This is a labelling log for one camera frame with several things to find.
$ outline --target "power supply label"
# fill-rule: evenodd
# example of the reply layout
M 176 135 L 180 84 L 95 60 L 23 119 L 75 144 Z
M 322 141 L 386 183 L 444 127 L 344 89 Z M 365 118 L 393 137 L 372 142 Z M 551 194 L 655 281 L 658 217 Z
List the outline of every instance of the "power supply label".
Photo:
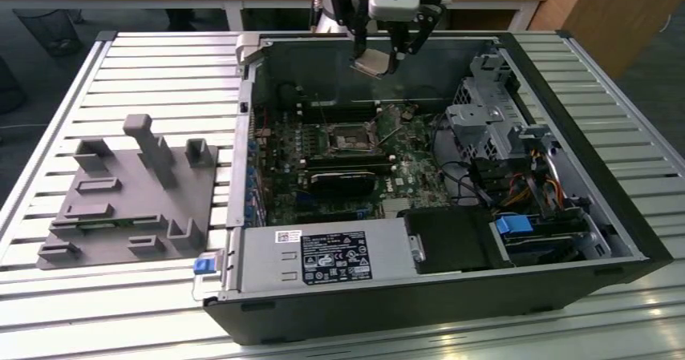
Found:
M 308 285 L 373 278 L 365 232 L 302 236 L 300 244 L 302 279 Z

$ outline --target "white table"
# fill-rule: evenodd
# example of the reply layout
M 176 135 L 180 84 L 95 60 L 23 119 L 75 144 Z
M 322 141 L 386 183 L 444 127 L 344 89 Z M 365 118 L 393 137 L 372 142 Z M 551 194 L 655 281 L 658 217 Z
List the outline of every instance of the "white table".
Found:
M 134 112 L 155 118 L 153 130 L 170 146 L 204 137 L 221 147 L 209 249 L 225 245 L 237 33 L 122 33 L 97 42 L 0 211 L 0 358 L 548 360 L 655 358 L 682 350 L 685 179 L 678 175 L 685 163 L 573 39 L 517 38 L 676 262 L 551 313 L 253 347 L 233 343 L 202 311 L 192 295 L 193 259 L 41 271 L 37 252 L 78 168 L 79 137 L 135 147 L 122 133 Z M 220 284 L 204 285 L 213 292 Z

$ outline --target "floor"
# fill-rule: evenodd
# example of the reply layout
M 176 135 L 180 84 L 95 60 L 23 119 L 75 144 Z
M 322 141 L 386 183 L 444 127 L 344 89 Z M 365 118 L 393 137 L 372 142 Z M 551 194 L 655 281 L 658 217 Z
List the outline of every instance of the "floor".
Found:
M 86 10 L 85 23 L 77 25 L 85 49 L 79 54 L 51 58 L 33 39 L 11 10 L 0 10 L 0 56 L 5 57 L 22 86 L 30 94 L 27 104 L 0 115 L 0 204 L 25 169 L 46 124 L 50 123 L 70 83 L 79 71 L 89 48 L 102 30 L 165 31 L 169 24 L 164 10 Z M 302 28 L 306 16 L 288 20 L 277 12 L 252 13 L 253 29 L 266 21 L 281 22 L 281 29 Z M 193 25 L 200 30 L 228 30 L 221 10 L 197 11 Z M 635 65 L 619 80 L 630 98 L 646 113 L 676 149 L 685 153 L 685 4 L 674 15 L 670 27 L 646 48 Z M 38 125 L 6 128 L 14 125 Z

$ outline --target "metal bracket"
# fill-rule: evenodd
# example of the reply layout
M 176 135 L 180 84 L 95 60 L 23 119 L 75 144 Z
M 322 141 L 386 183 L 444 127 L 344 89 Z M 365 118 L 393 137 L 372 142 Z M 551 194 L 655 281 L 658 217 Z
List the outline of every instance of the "metal bracket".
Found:
M 246 32 L 236 41 L 236 57 L 238 64 L 245 66 L 262 57 L 262 37 L 260 33 Z

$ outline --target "cable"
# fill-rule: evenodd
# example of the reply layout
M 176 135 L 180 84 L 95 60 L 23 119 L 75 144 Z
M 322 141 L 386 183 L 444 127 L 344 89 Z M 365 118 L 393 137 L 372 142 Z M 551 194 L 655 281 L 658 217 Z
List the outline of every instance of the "cable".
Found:
M 391 137 L 393 137 L 396 135 L 396 133 L 403 130 L 403 127 L 404 127 L 404 125 L 400 125 L 399 127 L 396 127 L 396 130 L 393 130 L 391 132 L 391 134 L 386 136 L 386 138 L 384 138 L 381 141 L 378 141 L 378 144 L 376 146 L 377 147 L 381 146 L 391 139 Z
M 664 28 L 660 30 L 660 33 L 663 33 L 664 31 L 667 31 L 668 27 L 670 27 L 670 26 L 671 26 L 671 24 L 672 24 L 672 19 L 674 19 L 674 14 L 670 14 L 670 15 L 668 15 L 667 24 L 664 25 Z
M 317 25 L 320 24 L 320 6 L 321 0 L 312 0 L 312 6 L 310 6 L 310 30 L 314 33 L 317 31 Z
M 3 129 L 15 129 L 18 127 L 46 127 L 49 125 L 50 125 L 49 123 L 27 123 L 26 125 L 0 126 L 0 130 L 3 130 Z

